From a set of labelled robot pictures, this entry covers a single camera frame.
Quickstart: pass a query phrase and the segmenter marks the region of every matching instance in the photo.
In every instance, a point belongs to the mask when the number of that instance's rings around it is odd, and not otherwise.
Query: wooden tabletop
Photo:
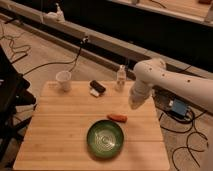
[[[15,171],[141,170],[168,171],[169,162],[152,98],[137,110],[128,105],[127,82],[123,92],[114,82],[102,97],[89,94],[89,82],[72,82],[71,91],[62,92],[56,82],[44,86],[14,164]],[[97,160],[88,152],[86,135],[90,126],[107,114],[124,114],[119,123],[124,145],[118,156]]]

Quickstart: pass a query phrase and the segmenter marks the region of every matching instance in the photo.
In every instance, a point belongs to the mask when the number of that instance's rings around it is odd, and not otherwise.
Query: green bowl
[[[110,120],[94,123],[87,133],[89,150],[98,158],[112,158],[117,155],[124,141],[124,134],[118,124]]]

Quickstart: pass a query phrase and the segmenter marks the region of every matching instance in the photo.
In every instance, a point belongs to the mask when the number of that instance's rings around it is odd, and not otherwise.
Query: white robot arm
[[[213,113],[213,80],[166,71],[166,64],[162,59],[138,62],[134,73],[136,81],[129,98],[132,109],[142,105],[150,96],[152,87],[158,85]],[[213,129],[209,134],[209,149],[201,171],[212,171],[212,158]]]

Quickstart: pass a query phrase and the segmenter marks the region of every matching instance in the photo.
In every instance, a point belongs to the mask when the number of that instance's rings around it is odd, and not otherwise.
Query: small bottle
[[[57,6],[56,14],[58,15],[58,21],[59,22],[65,22],[63,11],[61,10],[61,8],[60,8],[58,3],[56,3],[56,6]]]
[[[125,66],[120,65],[120,68],[117,72],[117,81],[115,85],[115,90],[122,91],[126,82],[126,71]]]

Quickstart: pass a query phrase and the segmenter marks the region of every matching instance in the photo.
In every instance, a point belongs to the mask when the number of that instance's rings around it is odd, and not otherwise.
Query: white cup
[[[70,90],[71,76],[72,76],[72,74],[69,71],[60,71],[56,74],[56,80],[60,84],[60,87],[62,90],[64,90],[64,91]]]

